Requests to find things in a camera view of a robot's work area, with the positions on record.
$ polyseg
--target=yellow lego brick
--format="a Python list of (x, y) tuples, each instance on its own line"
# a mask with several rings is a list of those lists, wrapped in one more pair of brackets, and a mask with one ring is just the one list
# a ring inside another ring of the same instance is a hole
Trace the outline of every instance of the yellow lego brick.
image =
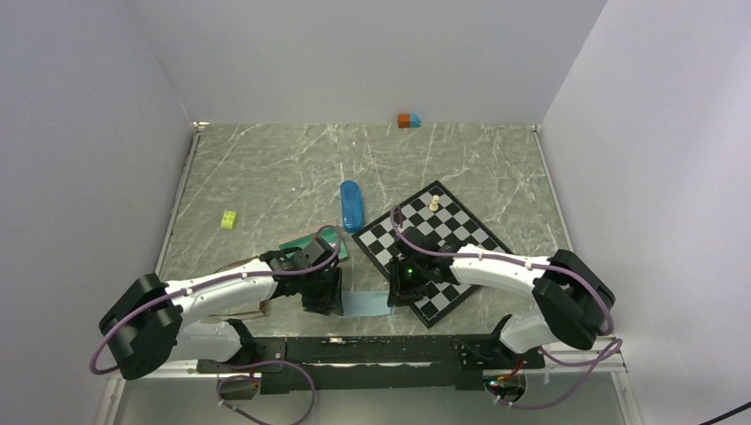
[(225, 211), (224, 216), (221, 218), (221, 228), (232, 230), (235, 228), (235, 218), (237, 213), (234, 211)]

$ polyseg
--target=tabletop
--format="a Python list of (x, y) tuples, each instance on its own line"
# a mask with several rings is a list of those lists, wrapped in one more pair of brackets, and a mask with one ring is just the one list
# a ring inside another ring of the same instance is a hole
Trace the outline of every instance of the tabletop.
[[(439, 180), (514, 253), (550, 255), (568, 247), (529, 125), (208, 125), (187, 173), (163, 280), (211, 274), (278, 249), (286, 236), (341, 224), (345, 180), (360, 186), (366, 223)], [(232, 230), (220, 227), (224, 211), (237, 214)], [(343, 290), (388, 290), (352, 235), (344, 236)], [(487, 333), (504, 315), (530, 308), (525, 297), (481, 288), (426, 328), (408, 307), (380, 317), (323, 316), (305, 313), (294, 296), (269, 301), (266, 314), (246, 325), (255, 336)], [(241, 303), (229, 313), (244, 310)]]

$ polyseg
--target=blue case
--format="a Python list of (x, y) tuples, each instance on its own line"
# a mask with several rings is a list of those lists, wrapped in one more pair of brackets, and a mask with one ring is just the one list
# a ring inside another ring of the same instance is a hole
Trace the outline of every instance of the blue case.
[(362, 228), (362, 196), (357, 183), (348, 180), (339, 186), (339, 195), (342, 198), (342, 220), (345, 230), (354, 233)]

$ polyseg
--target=green board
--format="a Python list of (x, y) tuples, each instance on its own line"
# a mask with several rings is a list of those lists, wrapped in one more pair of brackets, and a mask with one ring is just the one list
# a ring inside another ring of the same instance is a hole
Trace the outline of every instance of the green board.
[[(279, 248), (305, 248), (309, 243), (311, 243), (311, 241), (313, 241), (314, 235), (315, 233), (313, 232), (310, 235), (299, 237), (293, 241), (280, 243)], [(333, 228), (327, 228), (323, 230), (323, 232), (321, 232), (321, 237), (324, 241), (331, 244), (331, 246), (337, 243), (337, 232)], [(349, 255), (347, 255), (347, 248), (345, 247), (344, 242), (342, 242), (341, 248), (339, 249), (339, 261), (344, 261), (345, 259), (347, 259), (347, 257), (349, 257)]]

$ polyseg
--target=black and white checkered board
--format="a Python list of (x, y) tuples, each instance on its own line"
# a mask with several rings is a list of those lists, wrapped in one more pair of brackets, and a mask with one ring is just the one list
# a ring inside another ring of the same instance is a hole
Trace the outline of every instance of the black and white checkered board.
[[(434, 195), (440, 196), (436, 212), (428, 208)], [(416, 226), (426, 236), (435, 233), (441, 240), (438, 243), (441, 246), (446, 241), (472, 243), (490, 251), (511, 252), (439, 181), (422, 188), (400, 205), (405, 219), (404, 228)], [(391, 257), (398, 254), (394, 244), (395, 237), (388, 212), (352, 236), (386, 279), (389, 278), (389, 272), (385, 266)], [(427, 288), (428, 296), (410, 307), (422, 323), (430, 328), (476, 289), (477, 286), (474, 285), (431, 282)]]

